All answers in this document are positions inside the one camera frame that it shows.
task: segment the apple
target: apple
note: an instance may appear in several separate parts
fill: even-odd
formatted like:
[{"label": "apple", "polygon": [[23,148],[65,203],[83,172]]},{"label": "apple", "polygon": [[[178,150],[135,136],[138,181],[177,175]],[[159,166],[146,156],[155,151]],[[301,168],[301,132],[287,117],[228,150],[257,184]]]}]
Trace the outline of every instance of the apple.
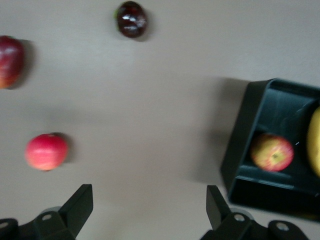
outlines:
[{"label": "apple", "polygon": [[68,144],[60,136],[47,133],[31,139],[25,148],[27,163],[38,170],[49,171],[60,166],[68,154]]},{"label": "apple", "polygon": [[271,133],[262,133],[255,137],[249,152],[255,165],[271,172],[288,167],[295,155],[294,148],[287,139]]},{"label": "apple", "polygon": [[144,34],[148,18],[144,9],[135,1],[124,2],[115,12],[118,30],[128,38],[137,38]]},{"label": "apple", "polygon": [[10,36],[0,36],[0,89],[13,85],[25,64],[23,44]]}]

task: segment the screw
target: screw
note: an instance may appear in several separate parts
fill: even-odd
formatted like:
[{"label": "screw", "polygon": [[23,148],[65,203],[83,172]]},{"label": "screw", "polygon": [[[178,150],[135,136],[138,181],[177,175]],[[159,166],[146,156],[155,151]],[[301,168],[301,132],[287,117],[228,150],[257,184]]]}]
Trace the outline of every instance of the screw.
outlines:
[{"label": "screw", "polygon": [[7,223],[6,221],[3,223],[0,223],[0,229],[4,229],[8,225],[9,225],[9,223]]},{"label": "screw", "polygon": [[246,220],[245,217],[242,216],[241,214],[234,215],[234,219],[239,221],[239,222],[243,222],[244,220]]},{"label": "screw", "polygon": [[289,227],[283,222],[277,222],[275,225],[281,231],[289,231]]},{"label": "screw", "polygon": [[44,216],[42,217],[42,220],[43,220],[43,221],[49,220],[51,217],[52,217],[51,214],[47,214],[47,215],[44,215]]}]

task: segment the black plastic tray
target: black plastic tray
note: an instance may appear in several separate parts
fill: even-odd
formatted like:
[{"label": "black plastic tray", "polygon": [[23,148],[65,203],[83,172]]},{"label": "black plastic tray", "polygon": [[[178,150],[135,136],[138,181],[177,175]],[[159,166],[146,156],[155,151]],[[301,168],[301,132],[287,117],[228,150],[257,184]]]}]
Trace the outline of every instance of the black plastic tray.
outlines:
[{"label": "black plastic tray", "polygon": [[[309,167],[306,134],[320,89],[279,78],[250,82],[221,166],[230,202],[320,222],[320,178]],[[294,146],[284,170],[262,170],[248,149],[255,135],[273,133]]]}]

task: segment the banana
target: banana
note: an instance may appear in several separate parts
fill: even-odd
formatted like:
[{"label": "banana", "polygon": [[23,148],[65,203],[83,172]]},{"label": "banana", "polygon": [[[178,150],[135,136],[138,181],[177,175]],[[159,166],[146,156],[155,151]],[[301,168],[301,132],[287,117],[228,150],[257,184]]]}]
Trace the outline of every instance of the banana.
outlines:
[{"label": "banana", "polygon": [[320,106],[313,112],[309,123],[306,152],[311,169],[320,178]]}]

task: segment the beige surface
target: beige surface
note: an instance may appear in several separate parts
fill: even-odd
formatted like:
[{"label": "beige surface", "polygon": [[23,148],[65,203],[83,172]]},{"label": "beige surface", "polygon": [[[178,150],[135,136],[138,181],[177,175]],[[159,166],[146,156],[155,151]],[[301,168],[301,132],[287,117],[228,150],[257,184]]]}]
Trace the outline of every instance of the beige surface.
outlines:
[{"label": "beige surface", "polygon": [[[141,0],[139,40],[115,27],[115,0],[0,0],[0,33],[25,40],[24,81],[0,91],[0,219],[20,224],[93,184],[78,240],[196,240],[210,228],[206,186],[220,177],[248,81],[319,86],[318,0]],[[41,133],[69,136],[62,167],[24,161]],[[314,222],[249,210],[266,226]]]}]

